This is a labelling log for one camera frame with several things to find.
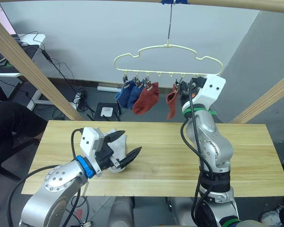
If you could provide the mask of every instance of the wooden frame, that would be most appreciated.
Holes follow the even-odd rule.
[[[145,1],[161,2],[161,0],[125,0],[125,1]],[[259,9],[284,13],[284,0],[188,0],[189,4],[235,7],[245,9]],[[15,68],[26,77],[37,89],[39,89],[53,104],[59,108],[71,120],[83,120],[82,116],[70,105],[65,97],[25,54],[16,41],[9,35],[0,23],[0,52],[11,62]],[[275,97],[271,99],[269,93],[275,89]],[[261,111],[272,105],[284,96],[284,79],[276,86],[265,93],[254,104],[239,114],[232,123],[245,123],[259,114]]]

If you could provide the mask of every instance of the white wall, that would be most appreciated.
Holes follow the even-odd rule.
[[[76,79],[122,82],[113,59],[122,53],[164,44],[170,5],[114,1],[28,1],[2,3],[19,34],[39,31],[52,58],[66,62]],[[218,58],[226,66],[257,16],[257,10],[175,5],[171,44]],[[143,58],[120,61],[121,68],[215,73],[216,63],[192,60],[192,54],[172,49],[151,50]],[[36,62],[48,77],[59,77],[42,55]],[[151,76],[161,87],[175,77]]]

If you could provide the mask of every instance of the floor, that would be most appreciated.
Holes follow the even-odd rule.
[[[61,93],[69,100],[72,101],[74,98],[74,92],[72,92],[67,86],[59,86],[57,88]],[[24,83],[21,90],[29,92],[28,96],[32,96],[35,88],[29,83]],[[97,91],[94,87],[85,87],[88,92],[87,103],[91,108],[96,109],[98,102],[114,102],[115,93]],[[29,98],[23,92],[17,92],[13,98],[13,101],[26,105],[29,102]],[[46,120],[51,120],[53,118],[52,114],[54,107],[37,105],[34,112]],[[59,115],[60,111],[55,111],[55,116]],[[87,113],[81,113],[81,115],[89,120],[86,116]],[[168,107],[165,103],[165,94],[160,95],[159,102],[146,114],[142,116],[137,116],[131,112],[131,110],[123,109],[121,120],[122,121],[135,121],[135,122],[166,122],[168,115]],[[176,116],[171,119],[171,122],[183,122],[183,116],[180,112],[180,108],[177,109]],[[275,144],[277,152],[279,154],[280,160],[284,163],[284,141],[280,141]],[[31,162],[36,153],[37,146],[31,145],[25,150],[17,153],[10,159],[8,159],[4,166],[10,171],[23,177],[28,173]],[[0,176],[0,227],[6,227],[6,201],[8,194],[16,183]],[[21,187],[15,193],[12,202],[12,215],[14,224],[17,225],[20,220],[21,211],[30,198],[29,195],[20,194]],[[92,219],[93,227],[105,227],[107,226],[107,219],[110,212],[110,207],[113,204],[114,197],[88,197],[90,205],[89,219]],[[284,204],[284,197],[260,197],[260,198],[236,198],[237,206],[239,209],[240,219],[253,219],[257,220],[259,214],[267,210],[273,210],[279,205]],[[136,197],[135,198],[135,209],[134,217],[136,227],[147,227],[154,225],[173,225],[175,221],[173,219],[172,213],[169,212],[168,207],[165,203],[165,199],[162,197]],[[86,207],[85,204],[78,208],[76,211],[81,212],[82,218],[86,217]],[[77,220],[72,217],[69,225],[77,225]]]

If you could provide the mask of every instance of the wooden tabletop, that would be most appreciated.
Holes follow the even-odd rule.
[[[264,124],[217,124],[233,146],[231,185],[235,197],[284,196],[284,172]],[[138,157],[121,173],[106,170],[89,180],[89,196],[186,196],[194,194],[199,174],[197,156],[180,136],[181,123],[49,121],[30,172],[72,160],[71,132],[99,127],[125,130],[126,152],[142,146]],[[74,144],[77,155],[80,133]],[[49,170],[27,179],[23,194],[34,194]]]

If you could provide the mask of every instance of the white hanger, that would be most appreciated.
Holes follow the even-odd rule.
[[[170,8],[169,34],[168,34],[168,38],[167,38],[167,43],[166,43],[166,44],[164,44],[164,45],[157,45],[157,46],[144,47],[144,48],[140,49],[140,50],[138,51],[138,55],[135,55],[135,56],[132,55],[131,53],[124,53],[124,54],[121,54],[121,55],[117,56],[117,57],[114,59],[114,67],[115,67],[117,70],[119,70],[119,71],[123,71],[124,73],[127,73],[127,72],[134,72],[136,75],[137,75],[139,72],[145,72],[147,75],[149,75],[150,73],[157,73],[159,77],[160,77],[161,74],[163,74],[163,73],[167,73],[167,74],[169,74],[171,77],[172,77],[173,75],[175,75],[175,74],[180,74],[182,77],[185,77],[185,75],[194,75],[194,76],[196,76],[196,75],[207,75],[207,74],[208,74],[208,73],[200,73],[200,72],[168,72],[168,71],[152,71],[152,70],[129,70],[129,69],[120,69],[120,68],[118,68],[118,67],[116,66],[116,61],[117,61],[118,59],[122,58],[122,57],[125,57],[125,56],[131,56],[132,58],[139,58],[140,55],[141,55],[141,52],[142,52],[142,51],[145,51],[145,50],[148,50],[148,49],[154,49],[154,48],[172,48],[172,47],[174,47],[174,48],[180,48],[180,49],[184,49],[184,50],[188,50],[188,51],[193,52],[194,55],[195,55],[195,59],[196,59],[196,60],[202,61],[203,59],[208,58],[208,59],[211,59],[211,60],[213,60],[213,61],[219,63],[221,69],[220,69],[220,71],[219,71],[218,73],[216,73],[216,75],[220,75],[220,74],[222,73],[222,71],[223,71],[224,66],[223,66],[222,62],[219,61],[218,59],[213,58],[213,57],[210,57],[210,56],[204,56],[204,57],[202,57],[202,58],[199,58],[199,57],[197,57],[197,51],[195,51],[194,49],[190,49],[190,48],[184,47],[184,46],[169,44],[169,35],[170,35],[170,26],[171,26],[171,14],[172,14],[172,4],[171,4],[171,8]]]

